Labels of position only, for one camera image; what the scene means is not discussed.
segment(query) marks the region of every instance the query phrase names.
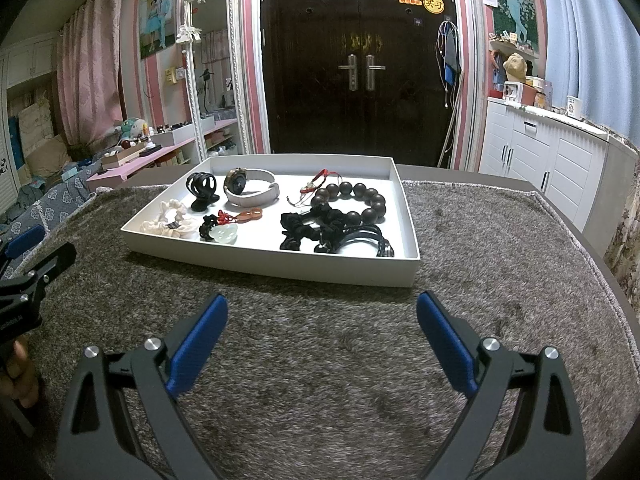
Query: pink curtain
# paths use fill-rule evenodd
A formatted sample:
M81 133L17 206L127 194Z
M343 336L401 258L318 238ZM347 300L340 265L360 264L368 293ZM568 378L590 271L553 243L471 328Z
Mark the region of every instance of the pink curtain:
M122 0L87 0L58 40L58 94L68 143L100 143L122 120L118 93Z
M203 34L200 52L204 66L229 57L229 34L226 28Z

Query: gray fur rug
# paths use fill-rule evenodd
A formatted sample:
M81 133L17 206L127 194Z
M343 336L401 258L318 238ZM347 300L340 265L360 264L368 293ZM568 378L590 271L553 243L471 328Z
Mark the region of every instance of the gray fur rug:
M83 346L131 349L220 291L228 326L180 405L227 478L414 478L465 403L415 318L416 297L429 288L453 315L510 348L561 349L591 477L638 416L640 398L636 343L599 271L535 194L405 188L422 254L413 290L295 282L131 253L119 229L160 189L119 189L89 202L30 256L66 240L78 250L49 287L44 323L31 334L47 382L39 459L52 470ZM149 460L162 467L143 410L129 399ZM492 462L514 399L478 467Z

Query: round yellow sticker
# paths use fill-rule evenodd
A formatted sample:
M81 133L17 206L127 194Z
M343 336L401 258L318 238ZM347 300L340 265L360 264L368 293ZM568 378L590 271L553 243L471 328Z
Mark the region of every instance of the round yellow sticker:
M444 10L444 2L442 0L423 0L424 8L434 14L440 14Z

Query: pink shelf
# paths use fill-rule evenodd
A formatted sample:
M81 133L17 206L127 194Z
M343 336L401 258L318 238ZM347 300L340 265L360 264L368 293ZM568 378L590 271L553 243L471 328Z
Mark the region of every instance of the pink shelf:
M225 119L224 121L216 121L216 126L212 130L209 130L208 132L205 132L204 135L209 135L209 134L212 134L214 132L218 132L218 131L222 130L223 128L226 128L227 126L231 126L232 124L236 124L237 122L238 122L238 119Z
M193 142L195 139L191 137L191 139L184 140L174 146L167 146L165 148L161 148L155 153L147 156L139 156L130 162L126 162L119 168L113 168L112 170L107 170L106 173L103 174L95 174L94 176L89 177L87 182L89 183L89 190L95 191L98 186L105 187L116 187L123 183L129 175L132 175L138 170L141 170L145 166L153 163L164 155L168 153L174 152L175 150Z

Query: blue gripper pad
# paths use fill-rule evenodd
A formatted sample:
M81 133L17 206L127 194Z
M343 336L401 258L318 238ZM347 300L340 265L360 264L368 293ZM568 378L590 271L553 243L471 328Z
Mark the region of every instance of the blue gripper pad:
M41 225L34 225L31 229L23 232L20 236L11 240L4 250L4 254L10 260L15 260L24 251L33 249L37 244L44 240L45 231Z
M478 390L474 360L438 305L426 293L418 296L418 323L454 390L469 399Z
M166 382L166 389L174 399L193 388L200 370L225 329L226 316L226 299L218 295L175 352Z

